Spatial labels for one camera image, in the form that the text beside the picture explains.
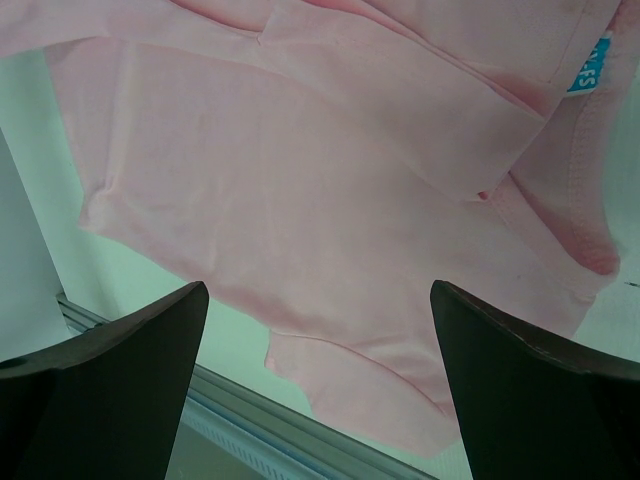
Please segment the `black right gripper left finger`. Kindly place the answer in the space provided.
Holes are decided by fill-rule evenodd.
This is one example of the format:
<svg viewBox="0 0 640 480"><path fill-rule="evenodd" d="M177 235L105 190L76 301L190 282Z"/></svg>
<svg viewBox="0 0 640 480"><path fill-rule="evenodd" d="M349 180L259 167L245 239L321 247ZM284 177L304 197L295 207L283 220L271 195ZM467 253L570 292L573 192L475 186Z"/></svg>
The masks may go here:
<svg viewBox="0 0 640 480"><path fill-rule="evenodd" d="M201 282L1 364L4 479L162 479L209 304Z"/></svg>

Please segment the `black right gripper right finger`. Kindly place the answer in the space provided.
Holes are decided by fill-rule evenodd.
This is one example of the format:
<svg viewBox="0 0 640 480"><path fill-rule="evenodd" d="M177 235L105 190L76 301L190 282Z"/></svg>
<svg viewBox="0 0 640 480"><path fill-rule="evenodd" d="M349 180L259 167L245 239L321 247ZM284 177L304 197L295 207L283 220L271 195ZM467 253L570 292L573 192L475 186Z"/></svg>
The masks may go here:
<svg viewBox="0 0 640 480"><path fill-rule="evenodd" d="M636 479L639 365L445 281L430 302L476 479Z"/></svg>

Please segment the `pink t-shirt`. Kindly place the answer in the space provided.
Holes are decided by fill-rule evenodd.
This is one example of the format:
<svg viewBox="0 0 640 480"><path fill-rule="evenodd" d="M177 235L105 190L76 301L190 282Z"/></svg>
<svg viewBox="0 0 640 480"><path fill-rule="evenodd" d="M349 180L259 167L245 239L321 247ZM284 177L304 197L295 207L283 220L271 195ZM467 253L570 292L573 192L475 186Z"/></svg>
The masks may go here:
<svg viewBox="0 0 640 480"><path fill-rule="evenodd" d="M610 129L635 1L5 1L43 49L81 226L269 328L325 424L459 436L429 292L570 337L619 256Z"/></svg>

